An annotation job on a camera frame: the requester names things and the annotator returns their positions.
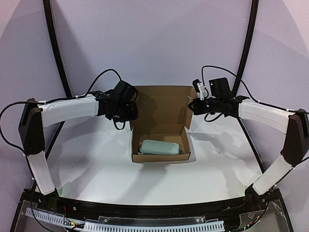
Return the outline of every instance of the white tabletop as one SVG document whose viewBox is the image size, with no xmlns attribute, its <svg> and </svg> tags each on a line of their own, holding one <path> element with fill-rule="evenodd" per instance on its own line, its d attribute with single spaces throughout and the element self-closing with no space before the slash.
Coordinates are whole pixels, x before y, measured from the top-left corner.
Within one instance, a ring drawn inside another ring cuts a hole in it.
<svg viewBox="0 0 309 232">
<path fill-rule="evenodd" d="M 66 121 L 48 158 L 61 197 L 97 203 L 169 205 L 244 196 L 262 173 L 238 121 L 193 116 L 189 161 L 133 163 L 129 124 L 105 117 Z"/>
</svg>

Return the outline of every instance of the white table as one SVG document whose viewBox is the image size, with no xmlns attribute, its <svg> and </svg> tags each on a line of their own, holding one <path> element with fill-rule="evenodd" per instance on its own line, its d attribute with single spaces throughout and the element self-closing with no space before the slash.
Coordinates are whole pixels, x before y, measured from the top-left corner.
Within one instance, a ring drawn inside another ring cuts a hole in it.
<svg viewBox="0 0 309 232">
<path fill-rule="evenodd" d="M 61 197 L 97 203 L 169 205 L 244 196 L 262 173 L 240 124 L 193 116 L 189 161 L 133 163 L 129 124 L 105 117 L 66 121 L 48 158 Z"/>
</svg>

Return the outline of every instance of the open cardboard box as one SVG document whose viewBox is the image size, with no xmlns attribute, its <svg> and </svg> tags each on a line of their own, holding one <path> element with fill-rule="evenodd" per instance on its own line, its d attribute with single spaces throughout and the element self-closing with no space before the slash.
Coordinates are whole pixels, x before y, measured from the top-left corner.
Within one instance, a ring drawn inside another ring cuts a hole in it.
<svg viewBox="0 0 309 232">
<path fill-rule="evenodd" d="M 185 127 L 190 128 L 191 98 L 197 95 L 190 86 L 135 86 L 139 91 L 136 104 L 139 118 L 130 122 L 132 130 L 133 162 L 188 160 L 191 154 Z M 140 145 L 145 139 L 178 143 L 179 155 L 141 155 Z"/>
</svg>

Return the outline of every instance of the black pole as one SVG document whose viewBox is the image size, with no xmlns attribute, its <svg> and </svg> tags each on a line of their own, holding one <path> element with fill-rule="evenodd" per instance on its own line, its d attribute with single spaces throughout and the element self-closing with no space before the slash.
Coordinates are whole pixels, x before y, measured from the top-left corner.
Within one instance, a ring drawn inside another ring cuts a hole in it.
<svg viewBox="0 0 309 232">
<path fill-rule="evenodd" d="M 60 79 L 61 79 L 61 82 L 62 82 L 62 86 L 63 86 L 63 89 L 64 89 L 66 96 L 72 97 L 72 93 L 71 93 L 71 90 L 70 90 L 70 86 L 69 86 L 69 83 L 68 83 L 66 73 L 64 71 L 64 66 L 63 66 L 61 55 L 60 55 L 60 50 L 59 50 L 59 45 L 58 45 L 58 41 L 57 41 L 57 36 L 56 36 L 56 31 L 55 31 L 55 26 L 54 26 L 54 21 L 53 21 L 53 13 L 52 13 L 50 0 L 43 0 L 43 4 L 44 4 L 44 12 L 45 12 L 45 18 L 46 18 L 49 38 L 50 38 L 50 42 L 52 44 L 53 53 L 54 53 L 56 65 L 57 65 L 57 68 L 58 68 L 59 76 L 60 76 Z"/>
<path fill-rule="evenodd" d="M 248 23 L 248 28 L 247 28 L 247 35 L 246 35 L 245 44 L 243 46 L 243 51 L 241 54 L 241 59 L 240 59 L 240 63 L 239 63 L 238 71 L 237 71 L 237 77 L 239 77 L 240 79 L 242 78 L 243 72 L 245 70 L 245 66 L 246 66 L 246 62 L 247 62 L 247 58 L 248 58 L 248 54 L 250 50 L 258 4 L 259 4 L 259 0 L 252 0 L 250 18 L 249 18 L 249 23 Z M 240 80 L 236 78 L 234 85 L 233 85 L 233 90 L 232 90 L 233 96 L 237 95 L 239 85 L 240 85 Z"/>
</svg>

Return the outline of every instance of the light blue case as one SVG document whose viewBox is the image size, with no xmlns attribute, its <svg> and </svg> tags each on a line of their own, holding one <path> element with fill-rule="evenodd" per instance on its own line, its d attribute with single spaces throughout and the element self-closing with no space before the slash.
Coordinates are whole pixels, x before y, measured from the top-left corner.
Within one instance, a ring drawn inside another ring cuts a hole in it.
<svg viewBox="0 0 309 232">
<path fill-rule="evenodd" d="M 144 155 L 179 155 L 179 144 L 145 139 L 141 144 L 140 152 Z"/>
</svg>

